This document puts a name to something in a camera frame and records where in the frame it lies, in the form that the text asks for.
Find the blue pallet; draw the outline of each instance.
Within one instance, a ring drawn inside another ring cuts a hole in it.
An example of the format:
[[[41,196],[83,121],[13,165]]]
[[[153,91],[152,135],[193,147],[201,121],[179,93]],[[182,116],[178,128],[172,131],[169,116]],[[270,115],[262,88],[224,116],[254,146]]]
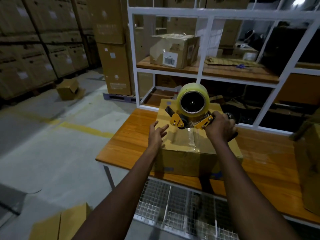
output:
[[[127,95],[103,93],[104,100],[112,100],[126,103],[136,103],[136,98]]]

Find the right hand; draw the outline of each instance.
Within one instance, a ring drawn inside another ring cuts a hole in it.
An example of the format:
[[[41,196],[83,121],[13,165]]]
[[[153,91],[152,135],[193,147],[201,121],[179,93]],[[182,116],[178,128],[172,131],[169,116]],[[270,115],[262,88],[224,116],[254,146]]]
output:
[[[214,120],[205,128],[205,133],[209,140],[214,144],[218,141],[228,142],[236,133],[235,120],[230,120],[226,114],[218,111],[213,112]]]

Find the forearm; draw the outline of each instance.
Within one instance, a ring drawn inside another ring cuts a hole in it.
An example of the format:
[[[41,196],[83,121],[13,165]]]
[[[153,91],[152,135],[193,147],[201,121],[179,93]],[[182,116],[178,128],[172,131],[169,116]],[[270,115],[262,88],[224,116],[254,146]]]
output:
[[[233,222],[242,239],[299,239],[223,141],[213,142]]]
[[[74,240],[124,239],[157,151],[147,149],[115,189],[94,209]]]

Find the left hand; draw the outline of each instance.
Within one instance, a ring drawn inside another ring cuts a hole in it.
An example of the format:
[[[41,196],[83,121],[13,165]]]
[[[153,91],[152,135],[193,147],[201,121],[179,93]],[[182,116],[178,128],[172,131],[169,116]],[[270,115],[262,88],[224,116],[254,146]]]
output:
[[[150,125],[149,139],[148,139],[148,148],[158,151],[162,144],[162,137],[164,137],[167,132],[166,129],[169,128],[169,125],[166,124],[162,128],[155,129],[155,126],[158,124],[158,121],[155,121]]]

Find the wooden table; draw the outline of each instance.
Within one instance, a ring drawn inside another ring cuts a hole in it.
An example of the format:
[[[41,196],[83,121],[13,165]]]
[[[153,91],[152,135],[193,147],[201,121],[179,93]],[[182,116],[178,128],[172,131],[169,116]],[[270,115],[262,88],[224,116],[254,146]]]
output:
[[[181,72],[186,74],[198,74],[199,60],[197,60],[192,66],[187,66],[183,69],[177,69],[174,67],[150,64],[150,57],[148,56],[137,63],[137,68],[161,70],[168,72]],[[265,67],[247,67],[245,69],[240,69],[236,68],[235,66],[204,64],[202,74],[204,76],[218,76],[224,78],[272,84],[277,84],[279,82],[279,77],[273,74]]]
[[[101,150],[96,160],[130,170],[148,145],[149,125],[157,113],[136,109]],[[286,136],[249,129],[238,130],[236,138],[244,156],[243,168],[250,178],[281,213],[307,222],[320,224],[320,217],[303,208],[293,142]],[[152,177],[202,191],[199,178],[174,174]],[[223,181],[210,180],[216,195],[226,196]]]

